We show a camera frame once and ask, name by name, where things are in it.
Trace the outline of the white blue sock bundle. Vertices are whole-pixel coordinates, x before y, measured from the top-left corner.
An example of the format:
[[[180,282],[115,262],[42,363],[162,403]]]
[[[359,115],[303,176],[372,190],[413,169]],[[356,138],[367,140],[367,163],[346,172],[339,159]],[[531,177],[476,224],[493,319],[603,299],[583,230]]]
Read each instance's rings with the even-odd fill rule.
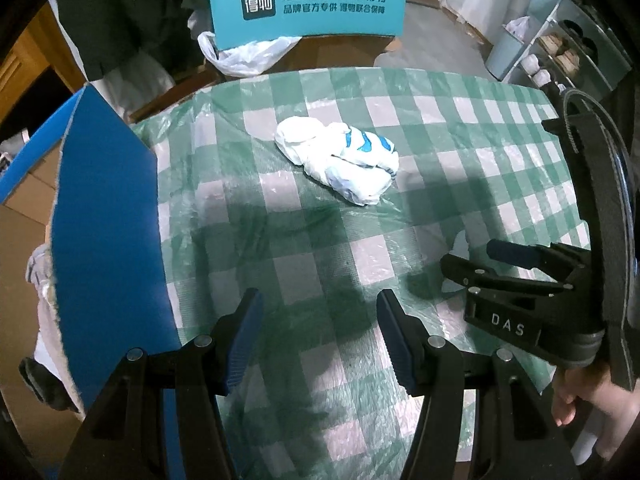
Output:
[[[361,207],[376,205],[399,170],[391,140],[344,122],[289,117],[278,123],[274,142],[308,177]]]

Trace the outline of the grey fleece mitten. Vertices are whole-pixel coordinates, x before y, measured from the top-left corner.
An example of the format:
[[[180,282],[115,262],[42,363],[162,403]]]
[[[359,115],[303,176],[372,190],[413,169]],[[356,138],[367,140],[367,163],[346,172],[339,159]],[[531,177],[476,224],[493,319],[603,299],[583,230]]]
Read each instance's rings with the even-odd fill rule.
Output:
[[[48,244],[38,246],[29,257],[25,272],[25,281],[34,286],[38,296],[37,320],[38,333],[33,358],[47,367],[64,385],[72,398],[80,419],[85,418],[84,402],[70,372],[70,360],[66,356],[62,341],[60,316],[56,303],[52,256]]]

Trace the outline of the black sock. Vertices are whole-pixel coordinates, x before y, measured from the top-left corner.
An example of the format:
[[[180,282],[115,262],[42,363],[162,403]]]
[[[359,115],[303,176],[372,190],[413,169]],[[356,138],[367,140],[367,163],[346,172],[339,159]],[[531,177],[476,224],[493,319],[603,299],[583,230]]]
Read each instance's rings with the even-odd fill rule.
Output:
[[[24,358],[18,366],[18,371],[27,388],[39,402],[55,411],[78,412],[63,383],[47,367],[33,358]]]

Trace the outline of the green checkered tablecloth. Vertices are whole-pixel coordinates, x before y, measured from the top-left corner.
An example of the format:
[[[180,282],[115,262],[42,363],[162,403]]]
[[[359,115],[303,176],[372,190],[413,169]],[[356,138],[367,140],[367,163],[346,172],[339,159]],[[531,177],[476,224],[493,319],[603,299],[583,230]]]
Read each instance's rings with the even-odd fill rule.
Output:
[[[372,207],[309,179],[277,149],[292,116],[395,144],[400,167]],[[531,88],[426,70],[336,68],[218,84],[137,125],[157,158],[160,241],[182,341],[245,289],[265,316],[242,384],[219,402],[243,479],[395,479],[421,403],[395,378],[375,298],[393,290],[464,351],[498,340],[464,322],[439,261],[464,235],[587,246],[554,116]]]

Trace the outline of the blue-rimmed cardboard box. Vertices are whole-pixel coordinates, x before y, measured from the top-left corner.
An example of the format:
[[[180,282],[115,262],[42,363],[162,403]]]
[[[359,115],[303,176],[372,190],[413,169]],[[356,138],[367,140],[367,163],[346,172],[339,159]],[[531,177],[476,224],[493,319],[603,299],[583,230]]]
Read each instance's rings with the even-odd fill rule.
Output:
[[[34,466],[58,466],[79,426],[27,388],[38,296],[27,261],[48,244],[62,341],[88,408],[125,353],[175,350],[154,153],[95,88],[67,100],[1,178],[1,396]]]

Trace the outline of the grey shoe rack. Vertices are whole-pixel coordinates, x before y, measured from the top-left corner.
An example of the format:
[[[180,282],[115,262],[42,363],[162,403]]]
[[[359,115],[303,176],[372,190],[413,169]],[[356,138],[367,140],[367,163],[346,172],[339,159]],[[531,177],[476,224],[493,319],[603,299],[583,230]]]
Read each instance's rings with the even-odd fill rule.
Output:
[[[561,91],[577,88],[602,100],[631,69],[629,54],[593,6],[559,0],[533,26],[503,81],[537,88],[551,81]]]

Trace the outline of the light blue trash bin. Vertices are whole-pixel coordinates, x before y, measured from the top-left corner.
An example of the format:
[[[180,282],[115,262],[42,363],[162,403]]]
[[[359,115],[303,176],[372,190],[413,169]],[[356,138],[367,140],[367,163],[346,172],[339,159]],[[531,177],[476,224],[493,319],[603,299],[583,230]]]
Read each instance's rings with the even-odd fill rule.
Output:
[[[510,32],[506,30],[500,32],[499,38],[485,62],[488,72],[497,80],[503,80],[524,47],[524,42],[514,37]]]

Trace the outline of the brown cardboard box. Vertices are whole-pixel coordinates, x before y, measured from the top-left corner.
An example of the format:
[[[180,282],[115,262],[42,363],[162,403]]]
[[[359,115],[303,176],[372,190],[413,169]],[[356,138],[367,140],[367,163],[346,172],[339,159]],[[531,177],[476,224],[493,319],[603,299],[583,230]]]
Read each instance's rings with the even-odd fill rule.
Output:
[[[398,37],[314,36],[306,37],[274,64],[267,74],[315,68],[372,67],[383,53],[399,50]]]

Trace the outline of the white plastic bag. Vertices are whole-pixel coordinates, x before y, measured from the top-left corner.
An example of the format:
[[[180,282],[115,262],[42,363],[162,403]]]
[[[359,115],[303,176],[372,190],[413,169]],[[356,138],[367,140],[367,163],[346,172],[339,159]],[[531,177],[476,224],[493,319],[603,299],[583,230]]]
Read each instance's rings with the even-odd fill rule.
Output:
[[[201,32],[196,38],[206,61],[224,76],[234,78],[255,77],[265,73],[294,49],[300,40],[302,37],[279,37],[221,49],[216,44],[213,32]]]

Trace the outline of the teal shoe box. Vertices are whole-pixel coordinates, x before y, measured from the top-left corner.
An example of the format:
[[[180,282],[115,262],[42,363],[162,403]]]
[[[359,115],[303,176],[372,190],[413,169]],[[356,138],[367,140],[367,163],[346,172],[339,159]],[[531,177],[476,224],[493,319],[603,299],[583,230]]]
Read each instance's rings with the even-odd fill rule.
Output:
[[[279,37],[399,36],[406,0],[209,0],[217,46]]]

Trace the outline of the black hanging coat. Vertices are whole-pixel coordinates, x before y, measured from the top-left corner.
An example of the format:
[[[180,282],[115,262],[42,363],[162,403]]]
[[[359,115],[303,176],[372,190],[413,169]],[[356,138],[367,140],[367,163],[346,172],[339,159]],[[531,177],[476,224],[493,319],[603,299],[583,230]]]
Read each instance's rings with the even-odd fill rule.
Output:
[[[98,80],[143,52],[171,76],[202,62],[182,0],[58,0],[85,73]]]

